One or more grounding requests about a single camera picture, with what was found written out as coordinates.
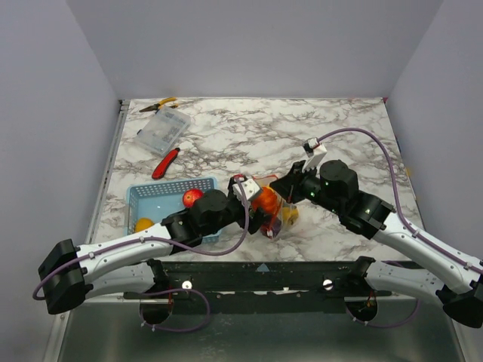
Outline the purple onion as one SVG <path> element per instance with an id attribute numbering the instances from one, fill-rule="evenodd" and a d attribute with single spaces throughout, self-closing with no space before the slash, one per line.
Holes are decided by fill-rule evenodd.
<path id="1" fill-rule="evenodd" d="M 272 224 L 272 233 L 276 237 L 283 228 L 283 222 L 280 219 L 275 219 Z"/>

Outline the clear zip top bag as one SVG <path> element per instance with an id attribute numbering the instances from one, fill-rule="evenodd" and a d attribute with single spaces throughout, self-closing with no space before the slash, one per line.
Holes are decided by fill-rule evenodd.
<path id="1" fill-rule="evenodd" d="M 254 211 L 262 210 L 269 215 L 268 220 L 261 225 L 260 233 L 272 240 L 291 228 L 299 218 L 297 207 L 286 202 L 270 187 L 270 183 L 277 179 L 278 177 L 275 174 L 262 177 L 254 176 L 255 182 L 261 187 L 262 192 L 251 202 Z"/>

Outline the yellow bell pepper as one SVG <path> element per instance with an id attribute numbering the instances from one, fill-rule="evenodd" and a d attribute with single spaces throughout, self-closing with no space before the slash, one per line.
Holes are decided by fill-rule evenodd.
<path id="1" fill-rule="evenodd" d="M 289 205 L 282 208 L 282 221 L 287 226 L 292 226 L 299 218 L 299 212 L 296 206 Z"/>

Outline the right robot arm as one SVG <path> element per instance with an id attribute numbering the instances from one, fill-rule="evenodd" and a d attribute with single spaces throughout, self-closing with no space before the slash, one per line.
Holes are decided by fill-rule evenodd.
<path id="1" fill-rule="evenodd" d="M 347 277 L 355 295 L 369 290 L 395 291 L 434 302 L 454 321 L 482 326 L 482 261 L 415 227 L 388 202 L 358 187 L 358 176 L 341 160 L 319 170 L 293 164 L 287 175 L 270 184 L 289 204 L 308 200 L 337 215 L 350 232 L 386 245 L 420 266 L 407 270 L 373 261 Z"/>

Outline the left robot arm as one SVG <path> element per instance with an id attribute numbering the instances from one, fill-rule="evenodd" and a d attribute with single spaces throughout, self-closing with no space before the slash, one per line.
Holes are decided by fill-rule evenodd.
<path id="1" fill-rule="evenodd" d="M 203 239 L 233 223 L 243 235 L 255 233 L 266 221 L 262 210 L 250 212 L 251 202 L 263 193 L 252 179 L 237 179 L 224 194 L 210 189 L 191 207 L 161 222 L 113 241 L 74 245 L 55 244 L 38 267 L 39 285 L 33 298 L 46 304 L 49 314 L 71 311 L 86 299 L 118 292 L 162 296 L 167 279 L 156 272 L 154 258 L 181 251 L 196 252 Z"/>

